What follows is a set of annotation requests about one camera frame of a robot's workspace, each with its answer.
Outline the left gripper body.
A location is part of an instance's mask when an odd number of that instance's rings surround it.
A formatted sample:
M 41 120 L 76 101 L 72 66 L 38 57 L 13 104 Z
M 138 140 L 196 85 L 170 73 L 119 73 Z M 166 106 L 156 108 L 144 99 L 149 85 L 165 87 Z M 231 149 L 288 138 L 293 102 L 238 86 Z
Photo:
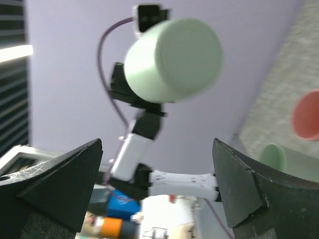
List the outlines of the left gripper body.
M 111 96 L 115 100 L 130 104 L 132 107 L 144 109 L 147 112 L 165 117 L 162 105 L 151 103 L 137 96 L 129 87 L 124 74 L 124 64 L 116 62 L 111 76 Z

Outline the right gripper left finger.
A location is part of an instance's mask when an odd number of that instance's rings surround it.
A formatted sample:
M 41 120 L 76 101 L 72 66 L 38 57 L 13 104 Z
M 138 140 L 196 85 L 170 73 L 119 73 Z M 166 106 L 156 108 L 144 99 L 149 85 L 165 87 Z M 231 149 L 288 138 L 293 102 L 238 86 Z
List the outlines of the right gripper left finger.
M 73 239 L 102 159 L 101 140 L 0 178 L 2 239 Z

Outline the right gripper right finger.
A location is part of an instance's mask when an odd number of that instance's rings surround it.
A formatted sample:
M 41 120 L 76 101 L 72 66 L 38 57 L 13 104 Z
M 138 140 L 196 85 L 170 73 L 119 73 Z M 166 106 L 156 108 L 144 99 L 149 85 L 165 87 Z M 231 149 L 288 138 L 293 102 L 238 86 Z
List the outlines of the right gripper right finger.
M 212 158 L 237 239 L 317 239 L 319 185 L 266 166 L 215 138 Z

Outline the tall green plastic cup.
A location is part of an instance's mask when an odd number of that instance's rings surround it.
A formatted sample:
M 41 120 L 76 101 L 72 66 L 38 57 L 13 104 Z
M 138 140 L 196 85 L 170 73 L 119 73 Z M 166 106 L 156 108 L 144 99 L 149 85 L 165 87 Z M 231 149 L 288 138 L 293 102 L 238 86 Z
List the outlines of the tall green plastic cup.
M 286 174 L 313 182 L 319 181 L 319 159 L 290 148 L 268 144 L 257 160 Z

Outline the small light green cup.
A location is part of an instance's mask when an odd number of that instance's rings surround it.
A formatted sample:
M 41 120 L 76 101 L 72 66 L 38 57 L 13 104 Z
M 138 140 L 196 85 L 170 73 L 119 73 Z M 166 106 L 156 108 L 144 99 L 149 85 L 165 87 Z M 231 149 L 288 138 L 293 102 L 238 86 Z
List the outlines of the small light green cup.
M 223 63 L 220 40 L 205 22 L 163 21 L 127 51 L 124 73 L 129 87 L 153 103 L 173 103 L 207 90 Z

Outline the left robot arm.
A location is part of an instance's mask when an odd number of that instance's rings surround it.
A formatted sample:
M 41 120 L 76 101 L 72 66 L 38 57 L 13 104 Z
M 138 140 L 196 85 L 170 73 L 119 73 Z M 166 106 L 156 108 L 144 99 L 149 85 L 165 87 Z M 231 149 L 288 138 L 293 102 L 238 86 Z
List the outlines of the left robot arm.
M 148 165 L 166 113 L 162 102 L 146 101 L 133 92 L 127 82 L 123 63 L 114 65 L 111 96 L 114 100 L 138 109 L 110 170 L 108 183 L 111 186 L 136 201 L 158 195 L 182 195 L 221 201 L 213 173 L 169 173 Z

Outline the salmon pink plastic cup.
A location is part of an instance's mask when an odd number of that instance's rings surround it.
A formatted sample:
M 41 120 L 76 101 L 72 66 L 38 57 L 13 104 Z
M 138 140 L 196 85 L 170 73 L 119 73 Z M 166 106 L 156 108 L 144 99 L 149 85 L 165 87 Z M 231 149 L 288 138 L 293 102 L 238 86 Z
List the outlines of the salmon pink plastic cup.
M 319 91 L 304 94 L 296 103 L 292 117 L 292 129 L 303 140 L 319 140 Z

